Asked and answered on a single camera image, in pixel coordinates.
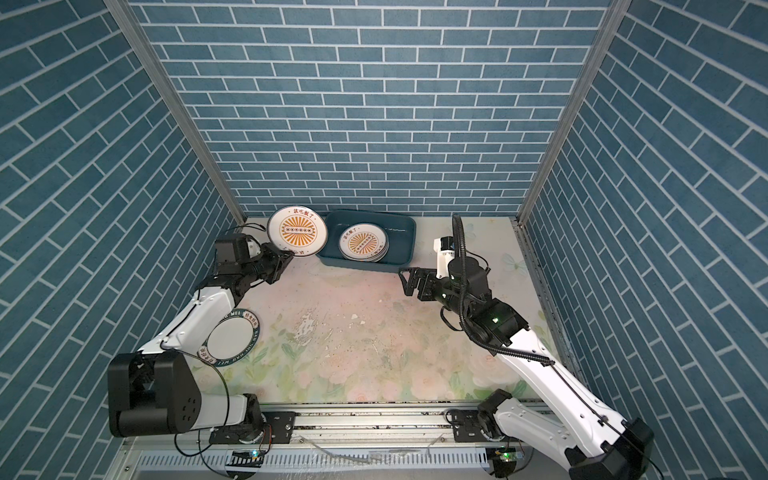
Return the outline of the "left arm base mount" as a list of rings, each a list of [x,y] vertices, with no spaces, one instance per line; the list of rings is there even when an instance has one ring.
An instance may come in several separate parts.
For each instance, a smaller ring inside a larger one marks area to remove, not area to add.
[[[213,445],[287,445],[291,442],[297,414],[294,411],[263,412],[254,425],[242,423],[214,428]]]

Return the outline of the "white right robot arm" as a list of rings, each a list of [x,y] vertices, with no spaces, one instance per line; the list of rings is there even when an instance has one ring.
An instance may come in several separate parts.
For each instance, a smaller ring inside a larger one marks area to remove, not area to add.
[[[470,341],[520,376],[548,406],[547,417],[498,389],[478,407],[490,440],[516,438],[567,470],[572,479],[639,479],[651,460],[654,433],[625,419],[592,394],[550,353],[526,320],[493,297],[476,259],[452,259],[445,270],[403,268],[405,295],[437,301],[455,313]]]

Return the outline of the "green rim text plate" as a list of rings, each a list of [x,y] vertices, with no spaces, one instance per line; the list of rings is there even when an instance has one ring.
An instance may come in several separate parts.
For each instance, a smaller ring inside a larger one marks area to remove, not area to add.
[[[221,320],[197,351],[197,356],[214,367],[232,365],[246,357],[260,337],[255,313],[236,308]]]

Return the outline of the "orange sunburst plate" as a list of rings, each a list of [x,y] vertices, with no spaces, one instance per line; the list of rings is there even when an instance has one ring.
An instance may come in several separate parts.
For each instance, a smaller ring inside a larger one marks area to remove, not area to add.
[[[329,238],[323,218],[305,206],[289,206],[275,212],[268,220],[267,234],[280,250],[291,251],[297,257],[317,254]]]
[[[339,250],[351,261],[378,262],[389,250],[389,237],[378,225],[358,223],[347,228],[340,236]]]

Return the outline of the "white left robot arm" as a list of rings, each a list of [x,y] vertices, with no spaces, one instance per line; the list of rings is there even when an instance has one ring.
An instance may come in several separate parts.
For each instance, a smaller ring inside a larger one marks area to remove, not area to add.
[[[260,281],[275,283],[294,254],[271,243],[250,258],[221,262],[189,303],[139,350],[107,368],[108,423],[115,437],[182,434],[216,429],[240,443],[263,438],[266,419],[256,395],[204,394],[191,371],[214,329]]]

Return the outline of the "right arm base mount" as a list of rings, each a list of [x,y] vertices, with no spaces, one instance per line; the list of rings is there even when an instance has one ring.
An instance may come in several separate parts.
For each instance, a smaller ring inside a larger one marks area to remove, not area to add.
[[[494,418],[499,406],[513,396],[497,389],[474,410],[449,409],[444,418],[451,427],[457,443],[506,442],[511,437],[504,434]]]

